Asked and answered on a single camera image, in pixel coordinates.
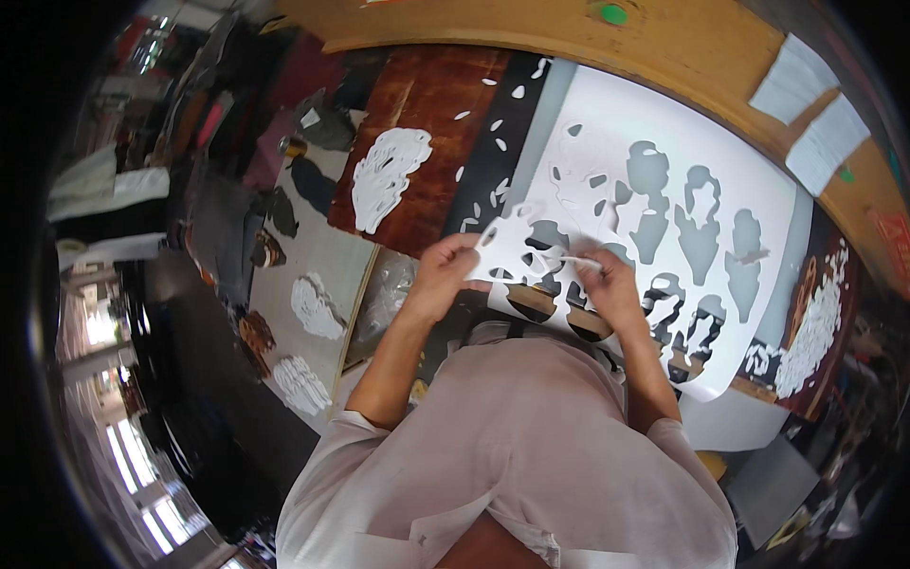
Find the white paper scrap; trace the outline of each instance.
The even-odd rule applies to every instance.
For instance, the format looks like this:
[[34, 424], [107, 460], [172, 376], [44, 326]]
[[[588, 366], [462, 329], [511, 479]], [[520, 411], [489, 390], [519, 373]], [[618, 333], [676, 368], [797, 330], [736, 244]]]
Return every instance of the white paper scrap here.
[[789, 125], [822, 93], [838, 85], [831, 67], [790, 34], [749, 105]]
[[868, 136], [869, 128], [841, 94], [790, 148], [786, 165], [818, 197], [837, 168]]

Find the green sticker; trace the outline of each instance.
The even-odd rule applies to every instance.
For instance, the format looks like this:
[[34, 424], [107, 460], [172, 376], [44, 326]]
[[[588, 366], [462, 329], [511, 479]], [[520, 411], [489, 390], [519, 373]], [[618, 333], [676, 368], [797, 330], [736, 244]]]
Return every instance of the green sticker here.
[[629, 19], [629, 15], [625, 13], [625, 10], [616, 4], [606, 5], [601, 8], [601, 17], [607, 23], [613, 25], [623, 25]]

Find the brown wooden panel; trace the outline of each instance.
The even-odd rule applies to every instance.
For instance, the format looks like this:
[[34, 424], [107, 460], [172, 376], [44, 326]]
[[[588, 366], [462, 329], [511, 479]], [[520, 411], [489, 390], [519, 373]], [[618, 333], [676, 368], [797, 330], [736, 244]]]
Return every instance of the brown wooden panel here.
[[[481, 79], [499, 80], [510, 52], [475, 46], [406, 46], [389, 56], [367, 104], [348, 164], [329, 209], [329, 224], [351, 233], [351, 177], [376, 137], [393, 127], [422, 128], [432, 135], [432, 153], [408, 175], [401, 202], [374, 235], [360, 234], [389, 249], [418, 258], [440, 238], [458, 184], [455, 172], [467, 160], [495, 93]], [[462, 111], [470, 115], [454, 117]]]
[[[655, 88], [727, 126], [779, 166], [807, 120], [789, 127], [749, 107], [784, 34], [735, 0], [615, 0], [623, 26], [589, 17], [590, 0], [419, 0], [363, 7], [363, 0], [278, 0], [276, 8], [326, 42], [327, 51], [449, 43], [565, 57]], [[816, 113], [819, 108], [806, 112]], [[873, 278], [910, 296], [865, 211], [906, 216], [885, 156], [866, 140], [819, 198]]]

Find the person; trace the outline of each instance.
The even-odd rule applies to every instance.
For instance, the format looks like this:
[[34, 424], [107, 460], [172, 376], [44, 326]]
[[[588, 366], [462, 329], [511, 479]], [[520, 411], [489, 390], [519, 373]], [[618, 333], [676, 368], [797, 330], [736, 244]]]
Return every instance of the person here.
[[632, 269], [607, 250], [579, 277], [619, 337], [625, 390], [590, 344], [485, 322], [405, 416], [430, 328], [459, 290], [490, 287], [464, 280], [476, 242], [423, 255], [290, 490], [278, 568], [733, 567], [733, 513], [683, 434]]

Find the right hand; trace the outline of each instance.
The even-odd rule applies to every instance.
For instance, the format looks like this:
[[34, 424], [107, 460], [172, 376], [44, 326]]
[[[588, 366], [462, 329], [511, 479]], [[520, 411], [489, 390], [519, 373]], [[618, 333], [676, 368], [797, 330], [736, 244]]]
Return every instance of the right hand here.
[[648, 322], [635, 288], [635, 271], [607, 249], [595, 249], [581, 254], [603, 265], [603, 270], [576, 265], [581, 284], [597, 313], [620, 336], [644, 332]]

